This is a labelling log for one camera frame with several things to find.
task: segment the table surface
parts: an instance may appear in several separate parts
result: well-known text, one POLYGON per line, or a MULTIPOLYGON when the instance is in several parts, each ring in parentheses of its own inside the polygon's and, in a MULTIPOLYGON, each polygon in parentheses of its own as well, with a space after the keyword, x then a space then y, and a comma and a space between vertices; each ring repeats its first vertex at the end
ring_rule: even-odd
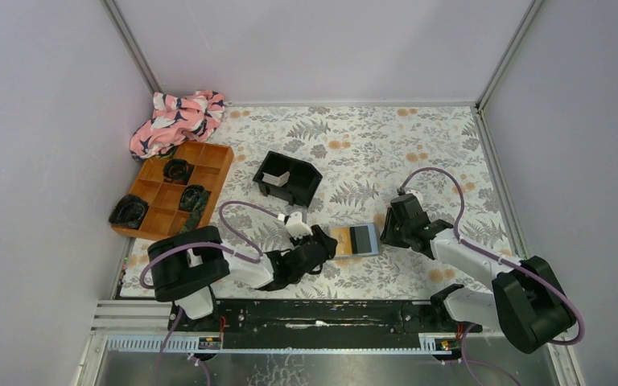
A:
MULTIPOLYGON (((218 203, 236 199, 288 213, 293 207, 264 197, 252 182, 269 150, 311 162, 322 174, 308 222, 340 226, 385 222, 388 202, 413 170, 437 166, 462 184, 466 212, 461 232, 496 251, 510 254, 498 196, 491 183, 475 122, 468 107, 277 107, 228 108, 212 143, 231 146, 233 164, 218 203)), ((420 174, 410 187, 419 190, 431 220, 453 222, 459 196, 451 181, 420 174)), ((284 227, 251 208, 232 206, 226 218, 264 250, 290 246, 284 227)), ((215 211, 212 225, 219 226, 215 211)), ((244 243, 223 226, 229 243, 244 243)), ((148 263, 149 240, 137 239, 126 262, 120 296, 152 298, 138 284, 148 263)), ((459 270, 420 253, 385 246, 380 256, 329 261, 317 276, 275 292, 250 289, 235 281, 212 285, 218 298, 428 299, 453 283, 484 287, 459 270)))

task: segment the gray wall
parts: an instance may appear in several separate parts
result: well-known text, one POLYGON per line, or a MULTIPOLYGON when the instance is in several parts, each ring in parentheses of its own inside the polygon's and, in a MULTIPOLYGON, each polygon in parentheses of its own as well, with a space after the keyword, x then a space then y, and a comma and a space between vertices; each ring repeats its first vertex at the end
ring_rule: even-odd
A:
POLYGON ((124 239, 150 92, 98 1, 0 2, 0 384, 66 385, 124 239))
POLYGON ((487 120, 527 242, 587 321, 584 376, 618 385, 618 2, 548 2, 487 120))
POLYGON ((529 0, 117 0, 166 92, 474 101, 529 0))

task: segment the wooden tray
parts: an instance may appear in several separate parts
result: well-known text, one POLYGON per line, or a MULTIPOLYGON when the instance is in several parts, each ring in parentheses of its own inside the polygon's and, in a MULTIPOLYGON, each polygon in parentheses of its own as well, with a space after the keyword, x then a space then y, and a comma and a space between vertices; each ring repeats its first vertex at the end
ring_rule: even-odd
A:
MULTIPOLYGON (((210 192, 207 207, 204 209, 198 228, 209 225, 212 213, 229 173, 233 150, 228 146, 212 143, 185 142, 176 150, 174 158, 181 158, 195 165, 188 185, 202 185, 210 192)), ((168 159, 149 158, 138 172, 134 185, 129 190, 148 202, 148 212, 139 229, 129 229, 110 225, 115 232, 129 237, 148 240, 162 240, 174 236, 186 222, 187 211, 179 210, 181 194, 187 185, 165 183, 163 168, 168 159)))

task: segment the patterned fabric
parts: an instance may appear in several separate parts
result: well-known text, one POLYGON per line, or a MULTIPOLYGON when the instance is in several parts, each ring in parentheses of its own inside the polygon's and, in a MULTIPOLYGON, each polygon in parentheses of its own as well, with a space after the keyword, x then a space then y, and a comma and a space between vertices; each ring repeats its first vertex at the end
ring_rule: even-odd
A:
POLYGON ((131 138, 129 148, 134 159, 167 154, 189 140, 206 141, 224 115, 224 95, 213 91, 198 91, 183 98, 156 92, 153 105, 153 118, 131 138))
MULTIPOLYGON (((286 202, 264 197, 252 177, 269 150, 311 162, 323 173, 308 222, 322 226, 374 222, 382 227, 387 203, 406 176, 423 166, 449 170, 463 186, 467 207, 461 231, 496 251, 511 254, 472 113, 467 107, 434 108, 231 108, 211 142, 235 153, 218 203, 249 201, 287 213, 286 202)), ((419 175, 418 189, 432 220, 453 222, 458 192, 443 175, 419 175)), ((226 218, 263 249, 290 246, 283 226, 247 207, 227 208, 226 218)), ((219 225, 217 211, 213 225, 219 225)), ((222 237, 243 243, 223 227, 222 237)), ((151 241, 136 240, 127 263, 122 297, 151 297, 138 275, 148 262, 151 241)), ((376 257, 329 261, 318 276, 276 292, 254 291, 241 283, 218 281, 220 298, 427 299, 452 283, 484 287, 450 265, 420 253, 385 246, 376 257)))

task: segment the gray floor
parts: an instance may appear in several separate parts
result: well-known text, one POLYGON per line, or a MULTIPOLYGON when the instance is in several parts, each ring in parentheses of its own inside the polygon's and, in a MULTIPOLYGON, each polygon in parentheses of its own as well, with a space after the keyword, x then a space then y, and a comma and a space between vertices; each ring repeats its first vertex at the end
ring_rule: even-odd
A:
MULTIPOLYGON (((558 384, 548 351, 532 355, 517 351, 504 339, 468 339, 468 356, 503 367, 523 386, 558 384)), ((99 386, 153 385, 156 353, 109 351, 99 386)), ((232 355, 219 354, 207 362, 212 386, 323 385, 474 385, 462 365, 441 366, 429 355, 232 355)), ((474 367, 485 385, 513 385, 499 372, 474 367)), ((162 386, 205 385, 202 368, 186 355, 165 355, 159 369, 162 386)))

